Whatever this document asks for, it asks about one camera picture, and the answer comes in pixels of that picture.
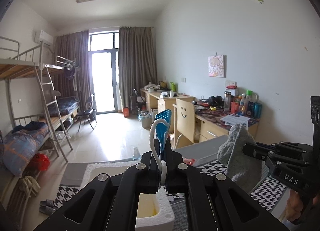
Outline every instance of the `chair back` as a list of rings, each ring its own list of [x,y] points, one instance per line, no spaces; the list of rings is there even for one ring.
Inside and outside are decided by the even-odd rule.
[[[90,107],[91,107],[91,109],[93,109],[93,97],[94,97],[94,94],[90,95],[90,97],[85,102],[85,107],[88,105],[88,109]]]
[[[196,116],[192,103],[176,99],[177,104],[177,130],[194,143]]]

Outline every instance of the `brown curtain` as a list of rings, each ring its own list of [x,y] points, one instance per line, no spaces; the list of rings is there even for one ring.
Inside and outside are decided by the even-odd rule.
[[[79,68],[76,68],[77,92],[74,90],[73,81],[65,78],[63,74],[54,77],[54,87],[61,92],[61,97],[78,96],[81,110],[85,110],[85,102],[91,95],[88,39],[89,31],[86,30],[59,36],[55,43],[55,54],[75,61]]]
[[[156,57],[150,27],[121,27],[119,87],[123,107],[130,107],[133,89],[157,82]]]

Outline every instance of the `metal screw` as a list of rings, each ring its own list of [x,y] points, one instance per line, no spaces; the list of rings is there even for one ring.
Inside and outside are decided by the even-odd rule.
[[[178,165],[178,168],[181,169],[181,170],[186,170],[186,169],[188,168],[188,165],[185,164],[185,163],[180,163],[180,164]]]
[[[225,180],[226,179],[226,175],[224,175],[223,173],[218,173],[216,175],[217,180]]]
[[[136,168],[137,168],[138,170],[143,170],[143,169],[145,169],[145,167],[146,167],[146,165],[145,165],[144,163],[138,163],[138,164],[136,165]]]
[[[105,181],[105,180],[107,180],[107,179],[108,179],[108,175],[105,174],[105,173],[102,173],[102,174],[100,174],[100,175],[98,176],[98,180],[99,180],[99,181]]]

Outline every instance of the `gray sock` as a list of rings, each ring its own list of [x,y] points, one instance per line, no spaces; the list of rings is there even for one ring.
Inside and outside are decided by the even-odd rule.
[[[262,162],[243,154],[242,147],[246,143],[256,144],[242,124],[235,124],[228,140],[220,146],[217,159],[227,166],[227,176],[249,193],[261,179]]]

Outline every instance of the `upper bunk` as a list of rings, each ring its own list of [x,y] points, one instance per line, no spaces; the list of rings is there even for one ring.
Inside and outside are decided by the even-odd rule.
[[[55,56],[55,65],[44,63],[42,61],[44,48],[47,48],[52,55],[54,55],[54,53],[43,42],[36,47],[20,53],[20,43],[18,41],[2,36],[0,36],[0,39],[6,42],[17,44],[17,46],[13,48],[5,48],[0,46],[1,50],[17,53],[13,58],[0,58],[0,80],[35,77],[36,74],[34,68],[39,71],[40,68],[45,67],[48,68],[50,75],[54,76],[63,73],[65,66],[75,65],[75,62],[60,56]],[[47,76],[46,69],[43,70],[43,76]]]

